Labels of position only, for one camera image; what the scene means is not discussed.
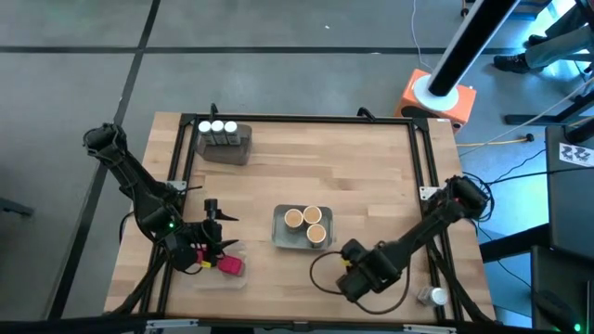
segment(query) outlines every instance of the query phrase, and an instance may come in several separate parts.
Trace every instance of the orange base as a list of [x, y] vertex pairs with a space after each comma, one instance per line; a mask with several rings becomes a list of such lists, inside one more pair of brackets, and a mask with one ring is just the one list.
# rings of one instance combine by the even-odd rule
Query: orange base
[[452, 129], [454, 130], [454, 133], [456, 133], [462, 128], [462, 126], [464, 126], [464, 124], [468, 122], [468, 119], [471, 117], [472, 105], [474, 104], [474, 99], [476, 98], [476, 91], [472, 88], [459, 84], [456, 86], [458, 89], [458, 103], [456, 106], [454, 106], [454, 108], [441, 112], [427, 110], [419, 103], [415, 97], [415, 93], [413, 92], [413, 86], [417, 79], [427, 74], [430, 73], [418, 69], [415, 69], [412, 72], [412, 75], [408, 80], [407, 88], [405, 89], [404, 93], [402, 93], [400, 103], [398, 104], [398, 107], [396, 107], [394, 116], [447, 118], [452, 122]]

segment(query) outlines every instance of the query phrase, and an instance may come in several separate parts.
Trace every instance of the white cable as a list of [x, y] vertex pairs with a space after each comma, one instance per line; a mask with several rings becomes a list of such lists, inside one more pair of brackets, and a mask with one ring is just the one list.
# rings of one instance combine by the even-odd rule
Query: white cable
[[412, 15], [410, 16], [410, 32], [412, 33], [412, 40], [417, 46], [417, 52], [419, 53], [419, 63], [425, 65], [429, 70], [433, 71], [433, 67], [427, 65], [423, 58], [420, 56], [420, 46], [417, 43], [417, 36], [415, 36], [415, 13], [417, 12], [417, 0], [412, 0]]
[[514, 132], [514, 131], [516, 131], [516, 130], [518, 130], [518, 129], [520, 129], [520, 128], [522, 128], [522, 127], [524, 127], [524, 126], [526, 126], [526, 125], [528, 125], [528, 124], [530, 124], [530, 123], [532, 123], [532, 122], [534, 122], [534, 121], [536, 121], [536, 120], [538, 120], [539, 118], [543, 117], [543, 116], [544, 116], [546, 113], [548, 113], [549, 111], [551, 111], [551, 110], [553, 110], [553, 109], [557, 108], [557, 106], [559, 106], [559, 105], [560, 105], [562, 102], [564, 102], [564, 101], [568, 100], [569, 98], [571, 98], [572, 96], [574, 96], [574, 95], [575, 95], [575, 93], [577, 93], [577, 92], [578, 92], [580, 89], [582, 89], [582, 88], [583, 88], [585, 85], [587, 85], [587, 84], [590, 84], [590, 83], [591, 83], [591, 82], [593, 82], [593, 81], [594, 81], [594, 77], [592, 77], [590, 80], [586, 81], [585, 83], [582, 83], [582, 84], [581, 84], [579, 87], [577, 87], [577, 88], [576, 88], [576, 89], [575, 89], [573, 92], [571, 92], [571, 93], [570, 93], [568, 96], [566, 96], [566, 97], [562, 98], [562, 99], [561, 99], [561, 101], [559, 101], [559, 102], [555, 103], [555, 104], [554, 104], [554, 105], [552, 105], [550, 108], [548, 108], [548, 109], [546, 109], [545, 111], [543, 111], [543, 112], [539, 113], [538, 115], [536, 115], [536, 116], [535, 116], [535, 117], [533, 117], [532, 119], [530, 119], [530, 120], [528, 120], [528, 121], [526, 121], [526, 122], [524, 122], [524, 123], [522, 123], [522, 124], [520, 124], [520, 125], [518, 125], [518, 126], [514, 127], [513, 129], [510, 129], [509, 131], [506, 131], [506, 132], [504, 132], [504, 133], [503, 133], [503, 134], [501, 134], [501, 135], [498, 135], [498, 136], [496, 136], [495, 138], [493, 138], [493, 139], [491, 139], [491, 140], [489, 140], [489, 141], [487, 141], [487, 142], [484, 142], [482, 145], [480, 145], [480, 146], [477, 146], [476, 148], [470, 149], [470, 150], [468, 150], [468, 151], [466, 151], [466, 152], [464, 152], [464, 153], [460, 154], [459, 156], [460, 156], [460, 157], [463, 157], [463, 156], [465, 156], [465, 155], [467, 155], [467, 154], [469, 154], [469, 153], [471, 153], [471, 152], [473, 152], [473, 151], [475, 151], [475, 150], [477, 150], [477, 149], [479, 149], [479, 148], [482, 148], [482, 147], [484, 147], [485, 145], [488, 145], [488, 144], [489, 144], [489, 143], [491, 143], [491, 142], [494, 142], [494, 141], [498, 140], [499, 138], [501, 138], [501, 137], [502, 137], [502, 136], [504, 136], [504, 135], [510, 134], [510, 133], [512, 133], [512, 132]]

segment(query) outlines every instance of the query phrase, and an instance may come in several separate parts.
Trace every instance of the metal bracket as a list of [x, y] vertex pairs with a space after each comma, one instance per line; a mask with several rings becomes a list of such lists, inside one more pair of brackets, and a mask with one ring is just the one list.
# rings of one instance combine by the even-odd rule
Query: metal bracket
[[149, 320], [147, 321], [147, 330], [159, 328], [186, 328], [197, 327], [198, 319], [166, 319], [166, 320]]
[[370, 122], [375, 122], [375, 116], [373, 116], [373, 114], [371, 113], [371, 111], [369, 111], [365, 107], [359, 108], [359, 110], [356, 112], [356, 115], [357, 115], [357, 117], [365, 117]]
[[179, 125], [187, 126], [192, 121], [194, 121], [195, 116], [196, 116], [195, 114], [182, 114], [182, 116], [179, 118]]
[[429, 122], [427, 122], [426, 118], [414, 118], [412, 122], [420, 129], [422, 132], [429, 131]]
[[455, 328], [446, 328], [438, 326], [424, 326], [424, 325], [404, 325], [405, 332], [419, 333], [419, 334], [456, 334]]
[[187, 188], [187, 182], [186, 181], [167, 181], [165, 183], [167, 185], [173, 186], [175, 189], [177, 189], [179, 191], [184, 191]]
[[420, 186], [419, 187], [420, 200], [430, 199], [431, 196], [433, 196], [433, 194], [437, 190], [440, 190], [440, 189], [441, 189], [441, 187], [439, 187], [439, 186]]
[[293, 331], [306, 332], [311, 331], [309, 322], [307, 321], [293, 321]]

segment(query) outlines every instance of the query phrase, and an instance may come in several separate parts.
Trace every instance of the shoe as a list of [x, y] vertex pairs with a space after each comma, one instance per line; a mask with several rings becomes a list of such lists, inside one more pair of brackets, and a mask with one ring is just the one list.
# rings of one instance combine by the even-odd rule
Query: shoe
[[550, 41], [550, 38], [545, 36], [530, 35], [530, 37], [528, 37], [528, 45], [530, 46], [543, 44], [547, 41]]
[[493, 58], [493, 65], [500, 71], [512, 71], [520, 74], [527, 73], [531, 70], [526, 63], [525, 54], [516, 56], [495, 56]]

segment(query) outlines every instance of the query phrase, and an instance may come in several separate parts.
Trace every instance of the qr code sticker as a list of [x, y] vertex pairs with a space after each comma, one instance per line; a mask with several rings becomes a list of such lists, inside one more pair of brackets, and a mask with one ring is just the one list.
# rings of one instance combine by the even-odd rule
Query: qr code sticker
[[592, 167], [594, 166], [594, 149], [559, 143], [559, 160]]

